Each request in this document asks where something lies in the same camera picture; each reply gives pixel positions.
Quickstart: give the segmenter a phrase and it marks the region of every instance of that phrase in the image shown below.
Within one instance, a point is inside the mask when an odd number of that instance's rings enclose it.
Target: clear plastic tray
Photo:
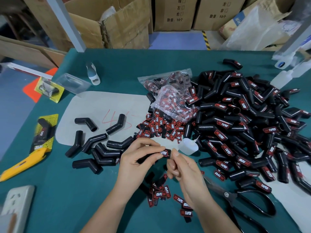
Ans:
[[[91,86],[91,83],[67,73],[57,78],[55,83],[76,95],[85,92]]]

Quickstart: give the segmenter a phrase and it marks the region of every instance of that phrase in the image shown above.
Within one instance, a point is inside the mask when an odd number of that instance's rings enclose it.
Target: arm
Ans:
[[[167,176],[176,177],[187,204],[198,214],[205,233],[241,233],[228,215],[215,202],[206,187],[196,162],[172,150],[167,161]]]
[[[163,157],[159,152],[165,149],[159,143],[138,138],[121,156],[118,178],[113,190],[83,227],[81,233],[114,233],[117,231],[125,206],[143,182],[150,167]],[[152,154],[142,164],[139,158]]]

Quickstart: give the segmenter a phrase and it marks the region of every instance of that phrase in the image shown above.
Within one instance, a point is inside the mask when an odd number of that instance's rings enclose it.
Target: power strip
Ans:
[[[13,188],[8,192],[1,216],[10,213],[16,214],[13,233],[22,233],[24,231],[34,191],[35,187],[33,185],[26,185]]]

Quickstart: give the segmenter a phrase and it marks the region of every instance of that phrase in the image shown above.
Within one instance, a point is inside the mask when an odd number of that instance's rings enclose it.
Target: striped floor tape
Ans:
[[[207,37],[206,37],[205,31],[202,31],[202,34],[203,34],[203,38],[204,38],[204,41],[205,41],[205,45],[206,45],[207,50],[211,50],[210,44],[208,43],[208,39],[207,39]]]

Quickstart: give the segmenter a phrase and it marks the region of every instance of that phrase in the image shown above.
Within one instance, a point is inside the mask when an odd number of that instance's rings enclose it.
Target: fingernail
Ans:
[[[173,155],[179,156],[179,153],[178,153],[178,151],[175,148],[172,149],[172,152],[173,152]]]

